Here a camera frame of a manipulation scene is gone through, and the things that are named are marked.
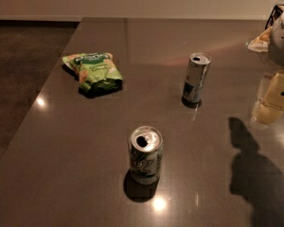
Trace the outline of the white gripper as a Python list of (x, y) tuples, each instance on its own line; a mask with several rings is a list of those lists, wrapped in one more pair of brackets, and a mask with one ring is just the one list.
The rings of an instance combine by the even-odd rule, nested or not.
[[(284, 11), (273, 27), (261, 32), (247, 48), (257, 53), (270, 52), (270, 58), (284, 66)], [(271, 126), (284, 113), (284, 69), (265, 74), (259, 84), (251, 122), (255, 126)]]

